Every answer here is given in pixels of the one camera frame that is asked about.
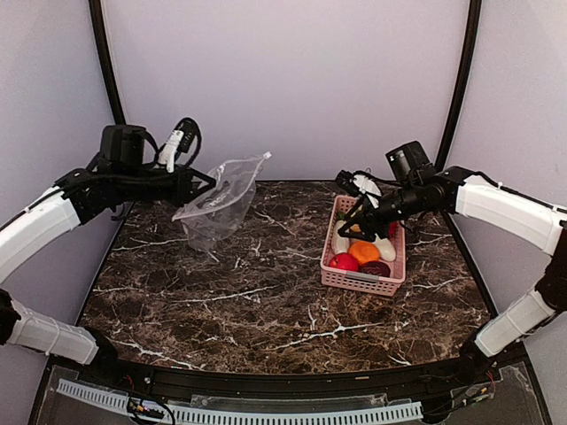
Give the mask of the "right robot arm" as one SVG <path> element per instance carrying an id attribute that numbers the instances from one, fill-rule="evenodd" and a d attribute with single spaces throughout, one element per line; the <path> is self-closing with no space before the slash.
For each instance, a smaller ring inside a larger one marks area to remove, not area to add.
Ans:
<path id="1" fill-rule="evenodd" d="M 452 376 L 461 384 L 473 383 L 506 348 L 565 313 L 566 209 L 508 188 L 480 171 L 461 166 L 438 170 L 418 141 L 385 157 L 394 175 L 389 193 L 380 190 L 381 179 L 369 172 L 337 174 L 337 185 L 356 199 L 338 231 L 341 236 L 373 242 L 386 236 L 393 222 L 441 212 L 491 225 L 549 257 L 541 278 L 461 346 Z"/>

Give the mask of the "clear zip top bag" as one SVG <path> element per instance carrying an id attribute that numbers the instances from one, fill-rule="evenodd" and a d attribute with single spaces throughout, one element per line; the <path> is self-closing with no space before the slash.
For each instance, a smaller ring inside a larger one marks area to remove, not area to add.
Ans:
<path id="1" fill-rule="evenodd" d="M 256 194 L 256 178 L 271 157 L 266 151 L 227 160 L 209 171 L 208 175 L 216 180 L 216 194 L 204 203 L 186 204 L 172 217 L 182 225 L 191 249 L 211 251 L 238 231 Z"/>

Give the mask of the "orange toy tangerine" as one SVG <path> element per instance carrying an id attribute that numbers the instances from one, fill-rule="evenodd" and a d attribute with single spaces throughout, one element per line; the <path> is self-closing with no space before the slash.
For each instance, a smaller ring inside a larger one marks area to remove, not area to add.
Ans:
<path id="1" fill-rule="evenodd" d="M 360 266 L 380 260 L 379 249 L 373 243 L 365 241 L 352 243 L 348 253 L 358 261 Z"/>

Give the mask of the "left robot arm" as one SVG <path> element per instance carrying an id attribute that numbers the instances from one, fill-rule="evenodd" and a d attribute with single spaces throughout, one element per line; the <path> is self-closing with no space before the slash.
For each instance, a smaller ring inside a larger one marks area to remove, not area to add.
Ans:
<path id="1" fill-rule="evenodd" d="M 215 179 L 191 166 L 201 145 L 201 131 L 191 118 L 181 119 L 162 146 L 145 127 L 105 127 L 99 151 L 86 167 L 57 179 L 2 225 L 1 278 L 6 280 L 49 243 L 105 210 L 139 201 L 182 207 L 207 193 Z M 106 337 L 38 313 L 7 290 L 1 291 L 1 343 L 87 365 L 106 386 L 125 378 L 125 367 Z"/>

